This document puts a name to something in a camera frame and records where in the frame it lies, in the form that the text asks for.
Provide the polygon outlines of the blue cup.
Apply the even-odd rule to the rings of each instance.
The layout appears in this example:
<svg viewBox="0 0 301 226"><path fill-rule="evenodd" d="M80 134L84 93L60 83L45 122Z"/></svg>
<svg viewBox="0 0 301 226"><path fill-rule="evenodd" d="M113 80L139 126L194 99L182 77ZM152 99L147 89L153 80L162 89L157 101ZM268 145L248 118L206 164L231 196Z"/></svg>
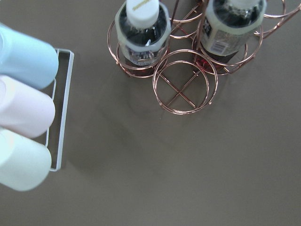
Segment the blue cup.
<svg viewBox="0 0 301 226"><path fill-rule="evenodd" d="M49 86L56 77L59 60L49 44L0 25L0 73L36 89Z"/></svg>

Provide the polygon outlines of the white cup rack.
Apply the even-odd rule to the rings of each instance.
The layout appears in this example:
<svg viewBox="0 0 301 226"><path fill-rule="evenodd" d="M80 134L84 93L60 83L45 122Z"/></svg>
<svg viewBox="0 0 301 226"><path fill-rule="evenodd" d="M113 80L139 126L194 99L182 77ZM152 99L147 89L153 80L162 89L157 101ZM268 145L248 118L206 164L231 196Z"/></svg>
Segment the white cup rack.
<svg viewBox="0 0 301 226"><path fill-rule="evenodd" d="M45 145L51 153L50 171L61 169L63 158L63 143L67 119L68 100L71 86L71 76L74 53L69 49L56 48L59 59L59 69L50 86L51 98L55 104L55 119L46 132Z"/></svg>

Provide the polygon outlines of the white cup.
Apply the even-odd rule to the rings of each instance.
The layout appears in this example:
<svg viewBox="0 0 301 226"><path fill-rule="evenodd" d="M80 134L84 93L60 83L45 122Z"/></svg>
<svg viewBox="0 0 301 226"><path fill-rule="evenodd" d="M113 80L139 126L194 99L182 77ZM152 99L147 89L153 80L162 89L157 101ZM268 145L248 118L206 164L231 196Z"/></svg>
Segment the white cup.
<svg viewBox="0 0 301 226"><path fill-rule="evenodd" d="M0 183L16 191L29 191L47 177L52 158L42 144L8 129L0 129Z"/></svg>

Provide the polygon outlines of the pink cup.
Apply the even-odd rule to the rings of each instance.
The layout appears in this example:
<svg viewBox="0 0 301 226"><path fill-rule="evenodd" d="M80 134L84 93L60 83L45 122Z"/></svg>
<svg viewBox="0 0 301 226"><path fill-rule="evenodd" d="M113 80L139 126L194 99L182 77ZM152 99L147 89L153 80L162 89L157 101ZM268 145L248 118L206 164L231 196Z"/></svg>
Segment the pink cup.
<svg viewBox="0 0 301 226"><path fill-rule="evenodd" d="M44 134L55 117L52 98L9 76L0 76L0 126L28 138Z"/></svg>

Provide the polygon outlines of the tea bottle white cap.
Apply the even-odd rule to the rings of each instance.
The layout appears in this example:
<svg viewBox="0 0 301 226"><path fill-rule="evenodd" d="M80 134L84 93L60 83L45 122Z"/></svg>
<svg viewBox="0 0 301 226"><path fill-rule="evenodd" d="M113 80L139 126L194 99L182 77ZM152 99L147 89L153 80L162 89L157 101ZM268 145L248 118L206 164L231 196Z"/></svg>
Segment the tea bottle white cap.
<svg viewBox="0 0 301 226"><path fill-rule="evenodd" d="M167 52L171 24L167 7L159 0L126 0L115 16L115 24L128 65L150 66Z"/></svg>

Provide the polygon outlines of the copper wire bottle basket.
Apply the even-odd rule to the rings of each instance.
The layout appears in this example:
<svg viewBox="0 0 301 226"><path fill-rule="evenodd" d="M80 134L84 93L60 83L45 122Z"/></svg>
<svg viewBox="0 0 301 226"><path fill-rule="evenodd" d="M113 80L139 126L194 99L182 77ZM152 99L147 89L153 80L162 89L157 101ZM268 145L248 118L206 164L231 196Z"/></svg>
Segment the copper wire bottle basket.
<svg viewBox="0 0 301 226"><path fill-rule="evenodd" d="M183 35L171 35L172 43L157 63L148 66L131 65L126 62L119 43L116 44L116 50L113 50L111 32L115 28L114 22L108 29L107 45L116 64L126 75L132 78L152 78L155 97L163 109L177 115L188 115L211 105L218 89L218 79L234 73L255 59L263 40L301 10L301 6L297 5L291 11L287 11L286 0L281 4L281 14L264 16L265 19L275 20L275 26L266 31L260 26L251 40L239 51L238 57L229 63L211 58L197 44L197 33L186 33L182 27L185 23L202 19L202 2L197 3L183 20L174 20L173 27L180 30Z"/></svg>

